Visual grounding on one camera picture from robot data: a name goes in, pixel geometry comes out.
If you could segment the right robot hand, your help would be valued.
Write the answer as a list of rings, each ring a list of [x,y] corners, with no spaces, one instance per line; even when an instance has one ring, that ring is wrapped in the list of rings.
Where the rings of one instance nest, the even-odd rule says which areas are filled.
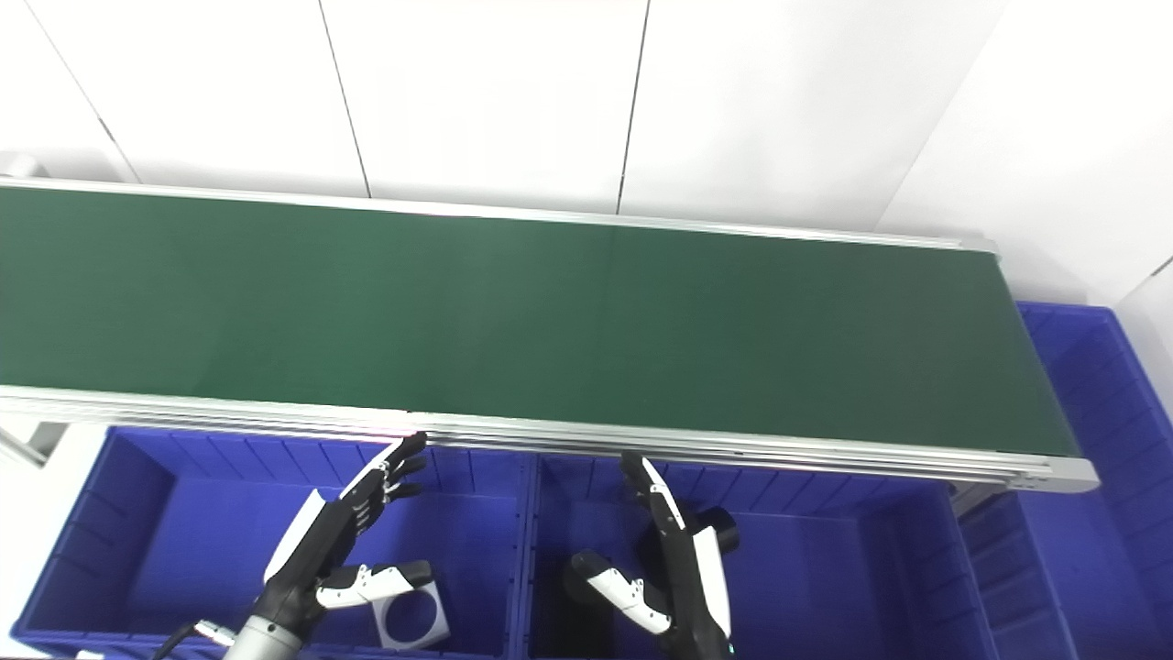
[[[596,550],[571,554],[568,590],[606,604],[652,635],[670,659],[733,659],[724,556],[738,550],[738,525],[724,506],[696,511],[679,501],[650,460],[621,453],[621,472],[650,515],[637,556],[650,574],[629,577]]]

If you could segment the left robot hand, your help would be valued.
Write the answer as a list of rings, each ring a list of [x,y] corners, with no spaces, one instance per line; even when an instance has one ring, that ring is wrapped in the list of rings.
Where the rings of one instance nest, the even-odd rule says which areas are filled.
[[[382,601],[435,581],[427,560],[346,564],[357,538],[377,525],[387,505],[422,492],[405,477],[426,467],[427,443],[426,433],[393,440],[335,499],[297,515],[269,563],[264,588],[248,617],[251,622],[304,644],[328,610]]]

